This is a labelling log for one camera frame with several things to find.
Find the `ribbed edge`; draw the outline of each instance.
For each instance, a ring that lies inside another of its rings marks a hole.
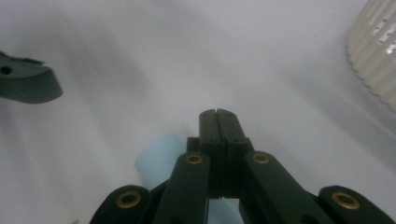
[[[370,0],[347,42],[352,67],[381,102],[396,111],[396,1]]]

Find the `light blue block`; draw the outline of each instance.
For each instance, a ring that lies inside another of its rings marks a hole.
[[[134,162],[149,189],[167,180],[174,169],[177,157],[186,152],[186,144],[175,134],[168,134],[151,143]],[[208,224],[242,224],[236,209],[224,199],[210,200]]]

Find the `white table surface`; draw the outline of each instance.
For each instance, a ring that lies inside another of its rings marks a hole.
[[[89,223],[141,185],[137,154],[233,111],[256,150],[317,194],[342,185],[396,219],[396,115],[346,54],[349,1],[2,0],[0,50],[54,69],[64,95],[0,99],[0,223]]]

